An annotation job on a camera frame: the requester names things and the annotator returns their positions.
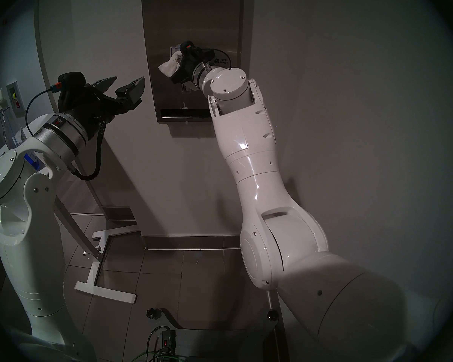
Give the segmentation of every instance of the stand leg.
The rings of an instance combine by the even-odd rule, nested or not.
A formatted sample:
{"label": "stand leg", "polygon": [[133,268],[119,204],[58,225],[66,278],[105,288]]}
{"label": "stand leg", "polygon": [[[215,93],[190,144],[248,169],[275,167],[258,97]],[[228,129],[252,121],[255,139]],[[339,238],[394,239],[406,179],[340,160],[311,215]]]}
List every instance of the stand leg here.
{"label": "stand leg", "polygon": [[127,227],[120,227],[120,228],[113,228],[104,231],[96,231],[92,235],[92,240],[100,239],[99,241],[99,251],[101,255],[99,258],[94,258],[91,266],[91,270],[89,271],[89,276],[87,278],[87,282],[83,283],[78,281],[75,285],[75,289],[78,291],[90,293],[91,295],[96,295],[100,297],[110,298],[112,300],[127,302],[129,304],[133,304],[136,302],[136,295],[133,293],[126,293],[121,291],[115,291],[112,289],[102,288],[96,286],[97,283],[97,276],[99,275],[99,269],[102,264],[102,259],[105,256],[105,248],[107,245],[107,241],[110,236],[116,235],[124,235],[131,232],[138,232],[139,227],[137,224],[130,225]]}

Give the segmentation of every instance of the baseboard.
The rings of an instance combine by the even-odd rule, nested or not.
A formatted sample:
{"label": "baseboard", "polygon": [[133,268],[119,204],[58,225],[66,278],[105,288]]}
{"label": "baseboard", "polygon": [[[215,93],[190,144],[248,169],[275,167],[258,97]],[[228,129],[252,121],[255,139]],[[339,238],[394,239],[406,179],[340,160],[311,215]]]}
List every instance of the baseboard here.
{"label": "baseboard", "polygon": [[129,206],[103,206],[104,216],[110,221],[133,221],[134,215]]}
{"label": "baseboard", "polygon": [[240,236],[144,236],[148,250],[222,250],[240,248]]}

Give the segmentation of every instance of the black cable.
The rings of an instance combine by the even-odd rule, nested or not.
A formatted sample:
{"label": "black cable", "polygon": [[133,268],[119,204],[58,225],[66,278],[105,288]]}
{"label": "black cable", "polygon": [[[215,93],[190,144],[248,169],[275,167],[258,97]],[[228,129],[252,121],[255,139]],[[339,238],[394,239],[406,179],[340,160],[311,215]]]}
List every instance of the black cable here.
{"label": "black cable", "polygon": [[51,92],[51,91],[52,91],[52,88],[49,88],[49,89],[46,89],[45,91],[40,92],[38,95],[36,95],[34,98],[32,98],[31,101],[28,103],[27,110],[25,110],[25,125],[27,126],[28,132],[30,132],[31,136],[34,136],[34,134],[30,130],[30,127],[28,126],[28,120],[27,120],[28,109],[30,108],[30,105],[32,105],[32,102],[34,102],[34,99],[36,99],[40,95],[43,95],[44,93]]}
{"label": "black cable", "polygon": [[99,174],[99,170],[101,169],[101,147],[102,147],[102,139],[104,137],[104,132],[106,131],[106,121],[103,118],[99,118],[99,132],[97,132],[97,149],[96,149],[96,168],[91,175],[82,175],[78,169],[75,169],[72,172],[72,175],[77,176],[81,180],[92,180],[95,179],[96,176]]}
{"label": "black cable", "polygon": [[149,337],[148,337],[148,342],[146,343],[146,360],[148,360],[148,352],[149,352],[149,341],[151,340],[151,336],[153,336],[153,333],[155,333],[155,331],[159,330],[160,328],[166,328],[167,330],[169,330],[169,327],[168,326],[157,326],[155,329],[153,329],[151,331],[151,333],[149,334]]}

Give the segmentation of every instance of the metal plate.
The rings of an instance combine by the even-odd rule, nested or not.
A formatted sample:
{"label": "metal plate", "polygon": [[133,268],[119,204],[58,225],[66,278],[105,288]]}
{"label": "metal plate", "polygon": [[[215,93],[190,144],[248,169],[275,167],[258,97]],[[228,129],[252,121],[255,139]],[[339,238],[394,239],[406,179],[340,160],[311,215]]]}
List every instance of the metal plate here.
{"label": "metal plate", "polygon": [[176,331],[176,354],[186,357],[229,358],[236,362],[262,362],[262,343],[278,320],[270,321],[269,309],[262,309],[246,330],[191,330],[176,327],[167,311],[158,319],[148,319],[151,329],[168,326]]}
{"label": "metal plate", "polygon": [[[223,50],[232,66],[238,67],[241,1],[143,0],[144,38],[158,122],[211,121],[209,114],[181,114],[177,119],[172,115],[184,107],[192,112],[208,111],[208,103],[200,91],[182,92],[181,85],[173,85],[158,66],[168,61],[171,46],[191,40],[202,48]],[[161,110],[169,111],[167,119]]]}

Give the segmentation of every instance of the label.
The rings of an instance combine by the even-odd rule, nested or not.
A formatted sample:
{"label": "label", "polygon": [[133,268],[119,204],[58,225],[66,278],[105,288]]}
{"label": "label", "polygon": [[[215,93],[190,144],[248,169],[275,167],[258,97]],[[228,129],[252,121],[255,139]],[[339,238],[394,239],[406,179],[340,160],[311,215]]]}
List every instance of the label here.
{"label": "label", "polygon": [[66,120],[61,116],[54,115],[54,121],[52,122],[52,124],[57,128],[60,128],[65,124],[65,122]]}
{"label": "label", "polygon": [[214,52],[215,52],[215,58],[213,58],[210,61],[211,65],[224,67],[225,69],[228,69],[231,67],[231,63],[228,60],[227,54],[225,52],[222,52],[221,50],[214,50]]}

